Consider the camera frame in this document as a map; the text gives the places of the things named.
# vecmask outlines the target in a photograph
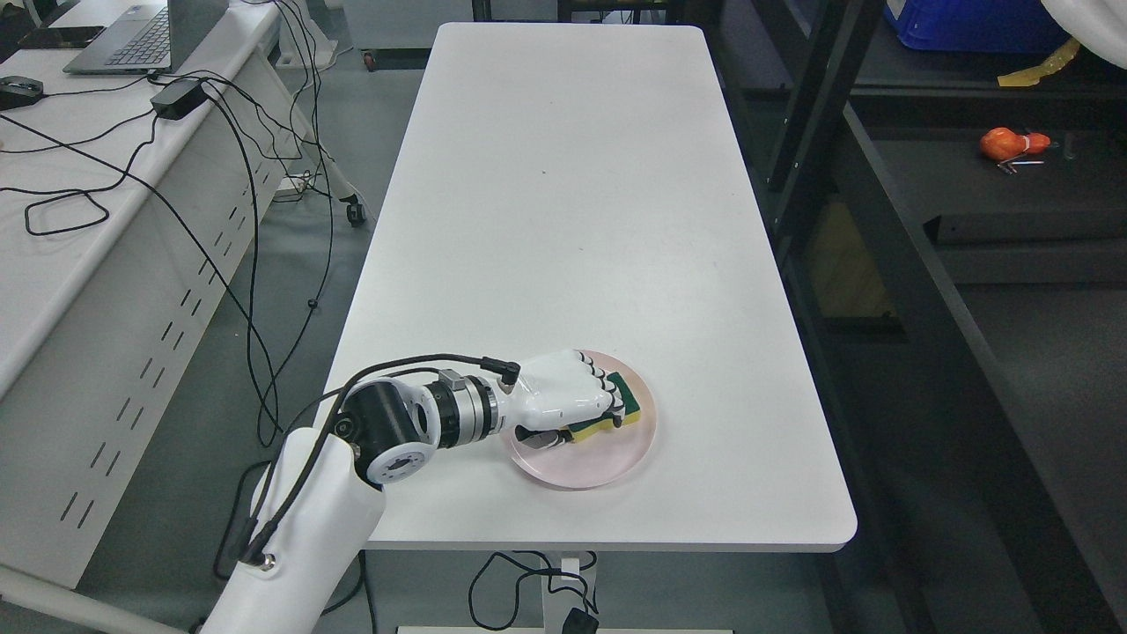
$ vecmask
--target white desk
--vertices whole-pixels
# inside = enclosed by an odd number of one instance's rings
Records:
[[[829,552],[853,536],[698,29],[442,27],[327,385],[411,355],[562,348],[649,385],[644,463],[559,491],[496,439],[440,452],[388,488],[370,547]]]
[[[130,3],[82,2],[56,26],[107,24]],[[283,119],[289,93],[256,51],[275,19],[274,7],[232,3],[179,72],[206,69],[232,78]],[[33,77],[47,93],[133,79],[65,75],[61,69],[73,55],[23,51],[0,66],[0,75]],[[144,111],[158,91],[142,81],[117,92],[48,97],[5,114],[74,141]],[[229,100],[268,148],[252,106]],[[133,122],[82,149],[124,166],[149,130],[149,119]],[[274,133],[278,146],[292,152],[289,136]],[[8,150],[48,144],[6,122],[0,139]],[[265,211],[284,167],[248,148]],[[176,205],[230,278],[250,240],[254,213],[242,158],[220,113],[205,104],[181,120],[160,120],[156,143],[141,152],[133,171]],[[0,154],[3,185],[50,189],[116,178],[64,149]],[[126,180],[97,197],[110,212],[106,222],[33,236],[21,209],[36,198],[0,194],[0,565],[71,588],[223,294],[203,255],[141,185]],[[91,214],[72,198],[36,223],[60,225]]]

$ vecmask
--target orange object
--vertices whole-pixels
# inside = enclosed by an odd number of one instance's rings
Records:
[[[1009,127],[995,127],[978,140],[978,148],[987,157],[1002,161],[1019,154],[1039,154],[1051,140],[1040,133],[1018,134]]]

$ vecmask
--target laptop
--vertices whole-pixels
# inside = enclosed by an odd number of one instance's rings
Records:
[[[168,0],[134,5],[96,37],[63,72],[175,72],[227,11],[228,0]]]

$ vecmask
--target computer mouse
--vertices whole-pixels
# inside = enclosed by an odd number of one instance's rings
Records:
[[[0,110],[30,106],[44,96],[42,81],[18,74],[0,78]]]

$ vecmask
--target caster wheel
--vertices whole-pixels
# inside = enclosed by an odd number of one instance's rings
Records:
[[[353,226],[360,226],[367,220],[367,215],[364,214],[364,205],[361,203],[349,203],[345,207],[345,216]]]

